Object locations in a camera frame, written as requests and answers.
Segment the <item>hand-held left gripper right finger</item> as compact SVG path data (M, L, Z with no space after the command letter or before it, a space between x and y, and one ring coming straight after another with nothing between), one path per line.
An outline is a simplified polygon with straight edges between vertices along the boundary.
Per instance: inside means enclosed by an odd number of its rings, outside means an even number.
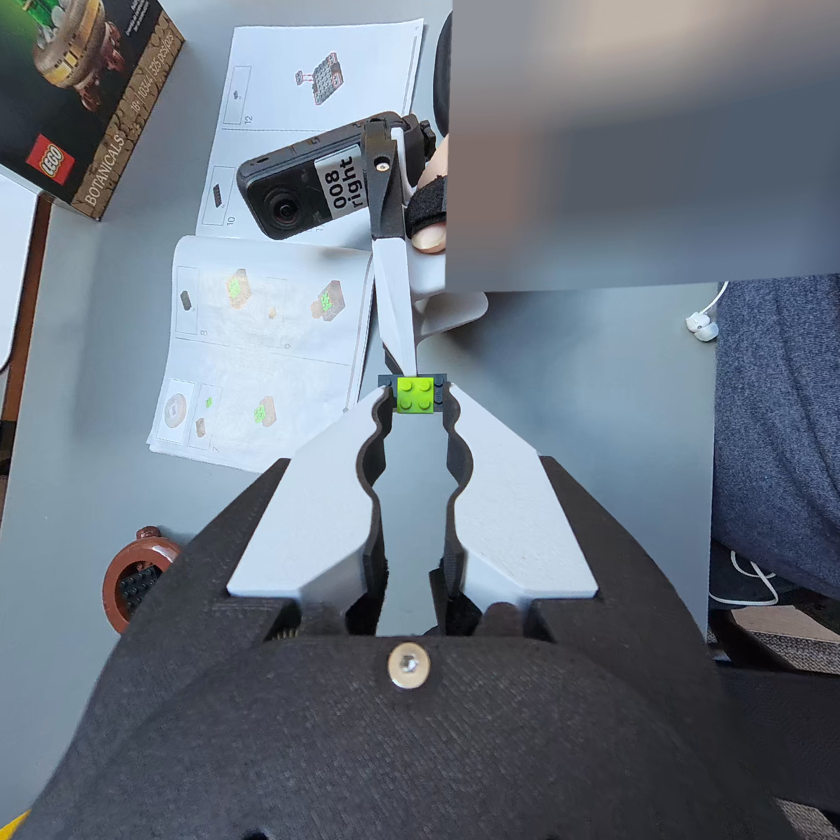
M477 608L595 596L537 450L453 383L444 386L443 408L447 468L457 482L444 535L448 594Z

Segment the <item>person's right hand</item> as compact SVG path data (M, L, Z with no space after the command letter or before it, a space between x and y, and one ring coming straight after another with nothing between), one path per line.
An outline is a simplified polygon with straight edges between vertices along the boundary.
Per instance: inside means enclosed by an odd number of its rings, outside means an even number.
M438 177L448 174L448 136L437 147L433 157L427 163L425 171L418 180L416 193ZM421 253L434 255L445 251L447 240L446 222L435 223L419 230L412 236L412 244Z

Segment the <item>black wrist rest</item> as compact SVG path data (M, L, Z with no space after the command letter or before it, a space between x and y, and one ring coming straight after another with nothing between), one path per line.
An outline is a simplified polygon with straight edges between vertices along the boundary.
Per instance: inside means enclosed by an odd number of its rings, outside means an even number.
M433 108L436 125L443 137L449 134L449 95L452 56L452 20L450 12L437 39L434 58Z

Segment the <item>open instruction booklet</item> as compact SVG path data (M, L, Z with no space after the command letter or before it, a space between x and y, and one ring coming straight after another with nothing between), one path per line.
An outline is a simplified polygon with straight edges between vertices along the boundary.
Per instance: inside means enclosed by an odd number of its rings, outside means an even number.
M283 242L236 176L356 119L408 113L423 36L421 18L234 30L196 234L172 262L152 452L259 473L356 404L374 291L358 152L315 175L338 216Z

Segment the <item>person's navy clothing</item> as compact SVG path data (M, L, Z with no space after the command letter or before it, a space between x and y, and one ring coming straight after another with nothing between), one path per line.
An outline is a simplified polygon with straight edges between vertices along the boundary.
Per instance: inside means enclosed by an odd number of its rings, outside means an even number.
M717 304L711 537L839 594L839 278L733 283Z

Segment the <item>grey desk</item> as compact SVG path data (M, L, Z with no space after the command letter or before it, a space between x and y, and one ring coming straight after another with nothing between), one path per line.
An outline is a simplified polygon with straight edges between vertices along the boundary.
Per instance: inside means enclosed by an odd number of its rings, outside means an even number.
M2 525L2 824L44 788L119 636L102 579L142 526L186 546L255 479L152 453L171 269L195 231L234 29L426 31L413 107L434 120L450 2L162 2L185 45L100 223L52 206ZM706 622L715 349L689 286L502 293L419 358L555 457Z

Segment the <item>white wired earbuds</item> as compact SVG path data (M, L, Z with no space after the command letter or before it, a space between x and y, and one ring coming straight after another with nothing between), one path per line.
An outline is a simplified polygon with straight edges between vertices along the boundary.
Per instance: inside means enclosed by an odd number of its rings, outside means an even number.
M728 286L728 281L722 283L715 297L704 308L694 311L686 318L686 328L698 341L708 343L718 337L719 327L715 320L717 306Z

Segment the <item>black bamboo toy set box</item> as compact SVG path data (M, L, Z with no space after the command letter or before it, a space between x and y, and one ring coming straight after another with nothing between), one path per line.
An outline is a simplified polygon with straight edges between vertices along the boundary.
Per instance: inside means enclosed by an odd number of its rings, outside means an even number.
M101 220L183 44L157 1L2 1L2 169Z

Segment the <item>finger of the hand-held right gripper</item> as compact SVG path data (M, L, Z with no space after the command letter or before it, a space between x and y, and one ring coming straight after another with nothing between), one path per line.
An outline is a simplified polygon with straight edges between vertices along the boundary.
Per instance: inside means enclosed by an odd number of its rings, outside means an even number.
M385 363L394 374L416 376L406 242L403 238L375 238L372 248L377 317Z

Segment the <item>white side table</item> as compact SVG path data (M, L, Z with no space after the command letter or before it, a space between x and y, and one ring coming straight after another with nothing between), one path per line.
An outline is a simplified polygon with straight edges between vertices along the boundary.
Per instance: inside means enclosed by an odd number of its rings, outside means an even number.
M2 423L18 420L51 203L1 174L1 397Z

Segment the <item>brown round toy pot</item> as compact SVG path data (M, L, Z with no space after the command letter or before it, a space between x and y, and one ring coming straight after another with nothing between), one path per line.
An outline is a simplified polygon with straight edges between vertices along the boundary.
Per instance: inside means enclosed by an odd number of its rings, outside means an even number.
M144 527L110 562L101 602L112 628L122 634L151 588L181 554L182 548L157 527Z

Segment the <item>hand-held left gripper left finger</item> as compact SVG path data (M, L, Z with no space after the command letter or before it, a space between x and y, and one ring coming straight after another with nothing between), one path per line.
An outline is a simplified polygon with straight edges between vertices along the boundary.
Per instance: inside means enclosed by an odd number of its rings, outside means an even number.
M227 592L298 602L357 602L386 586L373 484L385 469L392 392L378 387L291 459Z

